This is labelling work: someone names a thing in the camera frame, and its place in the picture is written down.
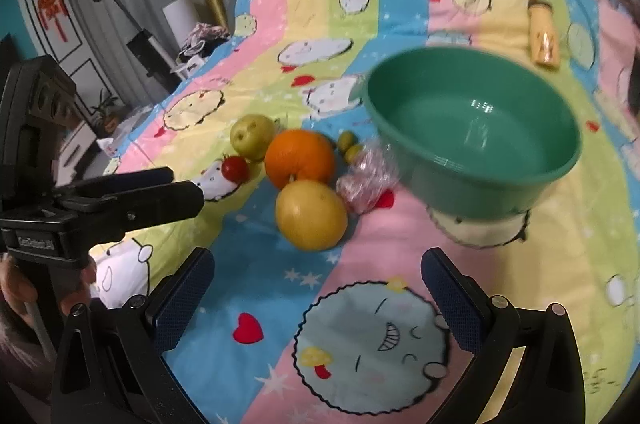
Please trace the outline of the pink fuzzy sleeve forearm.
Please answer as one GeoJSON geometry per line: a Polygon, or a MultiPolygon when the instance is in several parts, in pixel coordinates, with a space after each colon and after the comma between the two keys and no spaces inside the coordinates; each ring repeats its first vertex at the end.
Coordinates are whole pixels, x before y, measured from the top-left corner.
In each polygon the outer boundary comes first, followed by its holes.
{"type": "Polygon", "coordinates": [[[54,364],[46,358],[35,331],[1,299],[1,374],[11,384],[46,404],[54,364]]]}

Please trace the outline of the person's left hand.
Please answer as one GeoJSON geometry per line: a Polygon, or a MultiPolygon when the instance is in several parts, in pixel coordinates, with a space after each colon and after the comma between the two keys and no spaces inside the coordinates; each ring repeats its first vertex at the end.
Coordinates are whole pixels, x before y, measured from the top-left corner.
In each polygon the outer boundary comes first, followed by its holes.
{"type": "MultiPolygon", "coordinates": [[[[61,302],[62,313],[66,316],[73,306],[90,304],[90,285],[96,282],[96,262],[89,258],[88,266],[81,271],[79,286],[61,302]]],[[[18,269],[15,259],[5,254],[1,259],[1,291],[10,308],[31,328],[34,326],[27,305],[37,301],[37,291],[18,269]]]]}

